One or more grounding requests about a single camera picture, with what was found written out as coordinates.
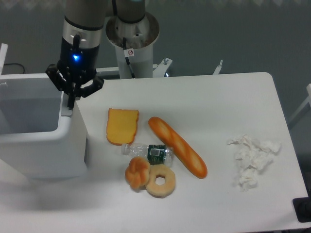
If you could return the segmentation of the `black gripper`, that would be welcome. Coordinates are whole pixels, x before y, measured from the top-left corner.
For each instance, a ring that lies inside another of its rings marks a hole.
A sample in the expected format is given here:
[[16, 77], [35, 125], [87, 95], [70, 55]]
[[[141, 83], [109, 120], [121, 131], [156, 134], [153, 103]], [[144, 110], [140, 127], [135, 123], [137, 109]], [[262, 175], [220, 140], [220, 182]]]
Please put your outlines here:
[[[74, 108], [75, 100], [86, 98], [103, 87], [104, 79], [96, 75], [95, 63], [99, 53], [99, 46], [94, 48], [75, 48], [62, 39], [60, 59], [56, 64], [50, 64], [46, 74], [58, 91], [68, 95], [68, 108]], [[88, 86], [81, 86], [92, 80]]]

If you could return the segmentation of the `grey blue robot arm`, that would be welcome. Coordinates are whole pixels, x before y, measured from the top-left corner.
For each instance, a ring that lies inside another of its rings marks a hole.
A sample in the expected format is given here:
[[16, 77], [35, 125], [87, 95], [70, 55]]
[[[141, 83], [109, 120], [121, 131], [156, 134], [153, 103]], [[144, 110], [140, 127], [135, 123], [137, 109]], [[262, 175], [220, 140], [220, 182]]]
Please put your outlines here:
[[46, 74], [59, 91], [68, 96], [67, 107], [100, 90], [104, 80], [95, 64], [103, 33], [108, 1], [68, 0], [65, 7], [60, 59]]

